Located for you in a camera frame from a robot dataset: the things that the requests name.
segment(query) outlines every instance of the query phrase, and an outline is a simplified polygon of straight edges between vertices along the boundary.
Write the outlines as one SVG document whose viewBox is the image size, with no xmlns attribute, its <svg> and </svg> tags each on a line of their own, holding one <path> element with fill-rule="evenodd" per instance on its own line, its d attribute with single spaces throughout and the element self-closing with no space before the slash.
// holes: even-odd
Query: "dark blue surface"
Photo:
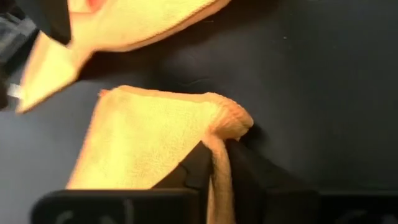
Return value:
<svg viewBox="0 0 398 224">
<path fill-rule="evenodd" d="M 97 93 L 118 85 L 215 91 L 252 114 L 246 145 L 297 177 L 396 190 L 397 24 L 393 0 L 232 0 L 167 40 L 95 55 L 33 111 L 0 112 L 0 222 L 26 223 L 36 198 L 66 184 Z"/>
</svg>

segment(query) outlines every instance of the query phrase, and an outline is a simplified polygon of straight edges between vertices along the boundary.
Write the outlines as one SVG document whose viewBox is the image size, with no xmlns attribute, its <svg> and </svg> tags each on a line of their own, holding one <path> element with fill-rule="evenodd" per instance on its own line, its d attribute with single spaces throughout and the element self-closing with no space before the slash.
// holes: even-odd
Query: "black object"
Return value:
<svg viewBox="0 0 398 224">
<path fill-rule="evenodd" d="M 18 6 L 49 37 L 68 44 L 71 39 L 67 0 L 16 0 Z"/>
<path fill-rule="evenodd" d="M 0 63 L 5 65 L 34 37 L 36 25 L 17 6 L 0 14 Z"/>
<path fill-rule="evenodd" d="M 322 192 L 320 205 L 322 224 L 398 223 L 398 191 Z"/>
<path fill-rule="evenodd" d="M 201 142 L 151 190 L 62 190 L 32 209 L 31 224 L 205 224 L 211 152 Z"/>
<path fill-rule="evenodd" d="M 317 221 L 314 188 L 235 140 L 226 142 L 237 224 L 311 224 Z"/>
<path fill-rule="evenodd" d="M 4 109 L 7 105 L 8 105 L 7 87 L 4 81 L 2 80 L 2 76 L 0 75 L 0 110 Z"/>
</svg>

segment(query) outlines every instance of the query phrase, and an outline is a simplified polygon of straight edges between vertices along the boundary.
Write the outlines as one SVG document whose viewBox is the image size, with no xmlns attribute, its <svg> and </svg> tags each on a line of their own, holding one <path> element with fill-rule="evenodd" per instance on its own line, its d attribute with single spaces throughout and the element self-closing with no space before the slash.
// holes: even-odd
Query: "black plastic mount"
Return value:
<svg viewBox="0 0 398 224">
<path fill-rule="evenodd" d="M 318 223 L 397 223 L 398 191 L 333 190 L 321 192 Z M 383 221 L 386 218 L 394 221 Z"/>
<path fill-rule="evenodd" d="M 310 224 L 317 220 L 318 194 L 309 185 L 228 140 L 237 224 Z"/>
<path fill-rule="evenodd" d="M 7 86 L 4 81 L 5 76 L 3 66 L 0 65 L 0 110 L 8 105 Z"/>
</svg>

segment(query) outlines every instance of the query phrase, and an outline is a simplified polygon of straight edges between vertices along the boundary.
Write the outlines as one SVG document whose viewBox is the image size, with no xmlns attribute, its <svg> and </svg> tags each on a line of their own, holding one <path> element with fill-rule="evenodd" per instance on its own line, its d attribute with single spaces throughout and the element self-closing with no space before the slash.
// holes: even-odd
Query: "microfiber towel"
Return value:
<svg viewBox="0 0 398 224">
<path fill-rule="evenodd" d="M 233 100 L 120 86 L 96 105 L 67 189 L 150 189 L 202 141 L 213 153 L 207 224 L 234 223 L 225 139 L 253 125 Z"/>
<path fill-rule="evenodd" d="M 23 113 L 73 83 L 96 51 L 125 52 L 162 40 L 216 13 L 230 0 L 69 0 L 72 41 L 40 32 L 21 80 Z"/>
</svg>

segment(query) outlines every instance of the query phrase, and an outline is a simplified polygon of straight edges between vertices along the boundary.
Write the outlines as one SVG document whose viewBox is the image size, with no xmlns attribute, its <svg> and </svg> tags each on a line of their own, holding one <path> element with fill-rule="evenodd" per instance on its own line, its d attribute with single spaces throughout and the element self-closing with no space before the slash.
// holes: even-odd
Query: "towel fold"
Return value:
<svg viewBox="0 0 398 224">
<path fill-rule="evenodd" d="M 124 52 L 162 40 L 216 13 L 230 0 L 69 0 L 72 41 L 42 32 L 21 80 L 23 113 L 73 83 L 96 51 Z"/>
<path fill-rule="evenodd" d="M 101 93 L 68 189 L 150 189 L 202 141 L 213 153 L 208 224 L 234 223 L 225 139 L 253 125 L 233 100 L 120 86 Z"/>
</svg>

